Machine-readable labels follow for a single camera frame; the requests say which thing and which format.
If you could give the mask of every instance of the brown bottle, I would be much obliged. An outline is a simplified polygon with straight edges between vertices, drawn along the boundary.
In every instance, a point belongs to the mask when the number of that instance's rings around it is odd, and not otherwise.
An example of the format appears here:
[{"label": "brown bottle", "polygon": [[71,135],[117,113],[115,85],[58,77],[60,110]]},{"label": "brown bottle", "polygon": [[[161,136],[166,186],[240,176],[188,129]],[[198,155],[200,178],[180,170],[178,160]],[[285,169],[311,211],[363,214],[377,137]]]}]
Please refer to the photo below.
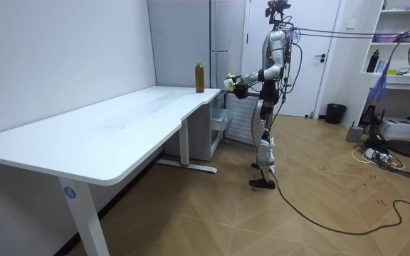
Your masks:
[{"label": "brown bottle", "polygon": [[196,92],[204,92],[204,67],[202,67],[202,62],[197,61],[196,66]]}]

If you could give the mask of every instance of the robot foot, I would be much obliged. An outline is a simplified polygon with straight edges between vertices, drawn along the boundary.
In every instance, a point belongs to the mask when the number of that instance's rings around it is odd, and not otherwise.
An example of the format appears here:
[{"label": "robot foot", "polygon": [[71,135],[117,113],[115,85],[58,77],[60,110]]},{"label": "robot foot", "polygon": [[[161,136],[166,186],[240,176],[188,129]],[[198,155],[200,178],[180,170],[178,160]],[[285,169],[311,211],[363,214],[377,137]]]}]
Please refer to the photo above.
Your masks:
[{"label": "robot foot", "polygon": [[275,189],[275,181],[266,181],[264,178],[258,180],[249,181],[249,186],[254,188],[267,188],[267,189]]}]

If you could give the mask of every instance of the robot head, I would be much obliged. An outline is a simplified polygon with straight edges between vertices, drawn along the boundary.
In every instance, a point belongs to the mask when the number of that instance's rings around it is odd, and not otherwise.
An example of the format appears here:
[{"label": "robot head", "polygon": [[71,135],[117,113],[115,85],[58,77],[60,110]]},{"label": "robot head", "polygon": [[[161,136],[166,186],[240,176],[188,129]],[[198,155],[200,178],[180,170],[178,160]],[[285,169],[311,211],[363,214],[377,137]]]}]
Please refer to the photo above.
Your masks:
[{"label": "robot head", "polygon": [[265,17],[279,13],[283,15],[285,9],[290,8],[289,0],[272,0],[268,2],[268,8],[265,10]]}]

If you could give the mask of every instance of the robot leg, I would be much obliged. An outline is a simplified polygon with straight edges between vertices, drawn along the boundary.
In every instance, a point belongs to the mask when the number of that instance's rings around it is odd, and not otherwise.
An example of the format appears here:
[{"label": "robot leg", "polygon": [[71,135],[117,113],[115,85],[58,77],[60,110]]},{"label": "robot leg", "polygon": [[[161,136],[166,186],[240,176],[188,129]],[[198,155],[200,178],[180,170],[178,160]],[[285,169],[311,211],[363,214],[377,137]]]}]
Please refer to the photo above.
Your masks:
[{"label": "robot leg", "polygon": [[270,180],[270,171],[274,171],[275,167],[275,157],[272,152],[273,139],[270,138],[267,128],[271,123],[271,114],[266,115],[266,118],[262,118],[261,111],[263,112],[263,108],[264,102],[259,100],[254,109],[251,125],[251,134],[256,152],[256,163],[251,166],[261,170],[262,178],[249,181],[249,185],[256,188],[275,189],[274,181]]}]

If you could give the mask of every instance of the cardboard box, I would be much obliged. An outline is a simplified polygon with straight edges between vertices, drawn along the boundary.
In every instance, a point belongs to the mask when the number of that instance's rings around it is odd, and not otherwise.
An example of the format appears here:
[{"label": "cardboard box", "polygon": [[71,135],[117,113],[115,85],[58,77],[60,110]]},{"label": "cardboard box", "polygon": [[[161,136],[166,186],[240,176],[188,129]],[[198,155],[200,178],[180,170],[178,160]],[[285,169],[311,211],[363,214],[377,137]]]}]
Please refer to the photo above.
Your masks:
[{"label": "cardboard box", "polygon": [[410,121],[405,118],[384,117],[379,131],[384,137],[410,139]]}]

